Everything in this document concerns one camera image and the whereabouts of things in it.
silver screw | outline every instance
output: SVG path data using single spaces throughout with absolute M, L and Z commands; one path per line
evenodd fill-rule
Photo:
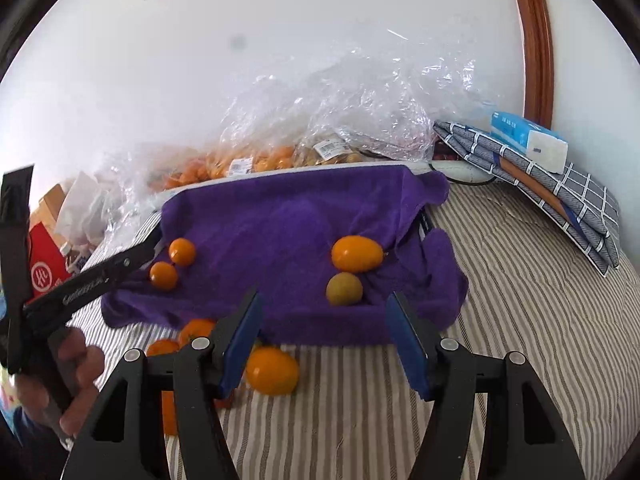
M 195 350 L 204 350 L 207 346 L 209 346 L 209 339 L 206 337 L 197 337 L 191 341 L 191 347 Z
M 520 352 L 511 352 L 509 354 L 509 361 L 511 361 L 515 365 L 523 365 L 527 362 L 527 358 L 524 357 Z
M 457 350 L 460 345 L 455 339 L 446 337 L 440 342 L 440 346 L 442 346 L 445 350 L 453 352 L 454 350 Z
M 137 359 L 140 359 L 140 350 L 138 350 L 137 348 L 131 348 L 131 349 L 127 350 L 126 352 L 124 352 L 124 360 L 127 363 L 132 363 L 133 361 L 136 361 Z

white logo on red box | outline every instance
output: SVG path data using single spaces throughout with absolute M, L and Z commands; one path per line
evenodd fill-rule
M 47 292 L 52 282 L 53 274 L 45 262 L 37 262 L 31 267 L 31 283 L 38 292 Z

blue gripper pad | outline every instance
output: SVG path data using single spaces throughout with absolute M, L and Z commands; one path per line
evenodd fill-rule
M 422 400 L 429 398 L 428 360 L 400 304 L 392 294 L 386 300 L 386 326 L 396 345 L 404 374 Z
M 263 318 L 262 299 L 256 294 L 234 333 L 224 356 L 224 374 L 220 381 L 221 399 L 226 399 L 238 387 L 246 360 L 258 337 Z

red box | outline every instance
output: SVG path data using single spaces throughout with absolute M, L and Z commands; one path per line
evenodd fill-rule
M 33 297 L 37 298 L 68 280 L 71 274 L 66 272 L 66 261 L 42 222 L 34 225 L 29 234 L 31 287 Z

bottle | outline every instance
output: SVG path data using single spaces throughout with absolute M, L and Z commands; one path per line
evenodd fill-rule
M 65 259 L 66 271 L 72 276 L 80 273 L 90 256 L 90 254 L 85 254 L 87 251 L 82 250 L 82 248 L 79 251 L 76 250 L 69 242 L 60 247 L 60 252 Z

